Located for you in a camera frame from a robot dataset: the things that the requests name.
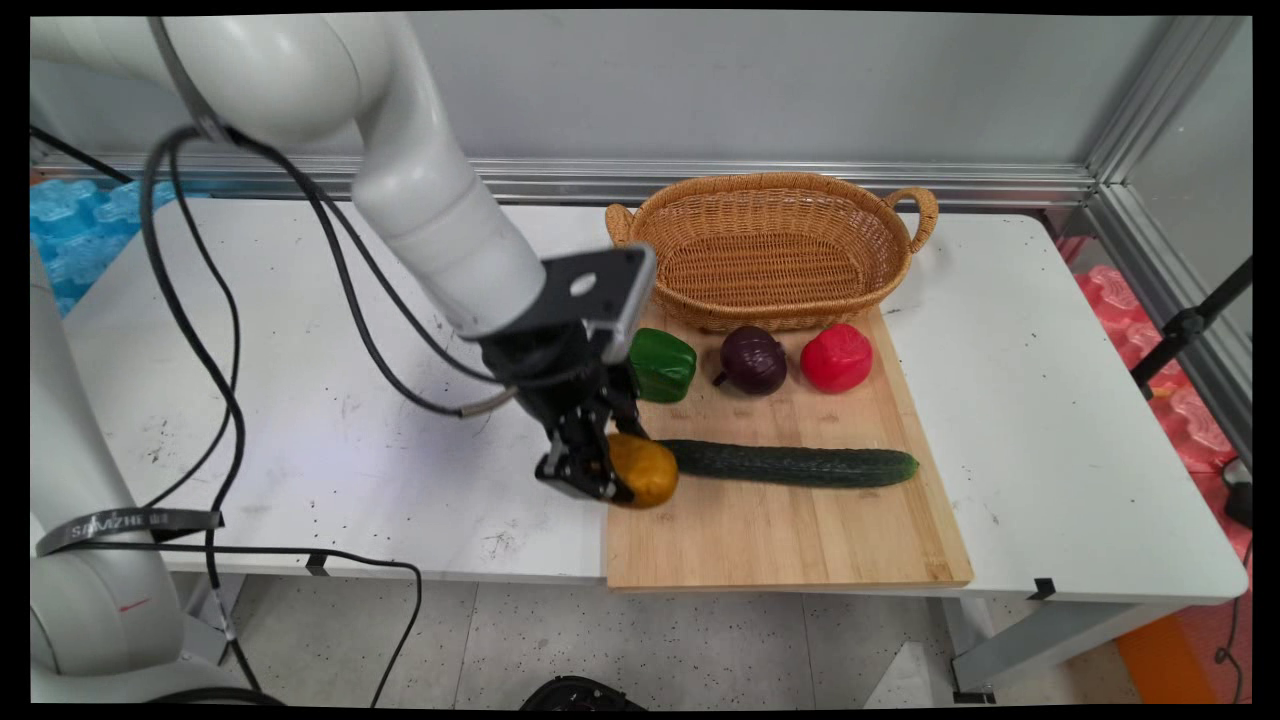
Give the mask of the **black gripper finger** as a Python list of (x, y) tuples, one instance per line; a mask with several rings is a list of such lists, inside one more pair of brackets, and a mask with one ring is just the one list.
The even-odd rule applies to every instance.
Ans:
[(536, 462), (543, 484), (575, 498), (626, 505), (636, 495), (611, 460), (608, 414), (568, 414), (547, 427), (550, 447)]
[(637, 407), (637, 395), (632, 389), (604, 388), (604, 400), (618, 433), (649, 439), (643, 428)]

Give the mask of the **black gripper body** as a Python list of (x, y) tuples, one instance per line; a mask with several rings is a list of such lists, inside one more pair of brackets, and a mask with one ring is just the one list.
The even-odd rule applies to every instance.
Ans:
[(479, 347), (486, 369), (517, 389), (518, 404), (544, 429), (568, 414), (611, 413), (604, 388), (632, 389), (639, 398), (631, 361), (605, 363), (604, 342), (590, 340), (585, 325), (492, 334)]

